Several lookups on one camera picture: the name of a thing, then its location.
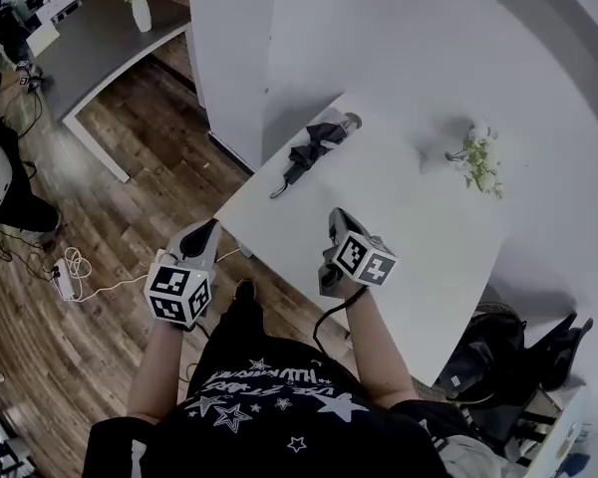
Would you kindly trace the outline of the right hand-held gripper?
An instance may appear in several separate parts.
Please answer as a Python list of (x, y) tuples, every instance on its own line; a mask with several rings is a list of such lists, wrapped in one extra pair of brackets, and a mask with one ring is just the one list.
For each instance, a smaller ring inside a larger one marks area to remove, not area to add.
[(343, 278), (366, 287), (382, 286), (397, 265), (397, 256), (383, 240), (340, 207), (330, 212), (329, 238), (331, 247), (323, 252), (319, 268), (322, 296), (335, 298)]

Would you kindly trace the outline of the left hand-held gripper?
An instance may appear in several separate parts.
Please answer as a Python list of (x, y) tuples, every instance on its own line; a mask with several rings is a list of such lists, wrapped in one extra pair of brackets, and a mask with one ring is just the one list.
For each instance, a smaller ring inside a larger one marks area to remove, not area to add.
[(185, 227), (158, 251), (144, 288), (155, 319), (193, 329), (212, 301), (219, 240), (220, 224), (210, 218)]

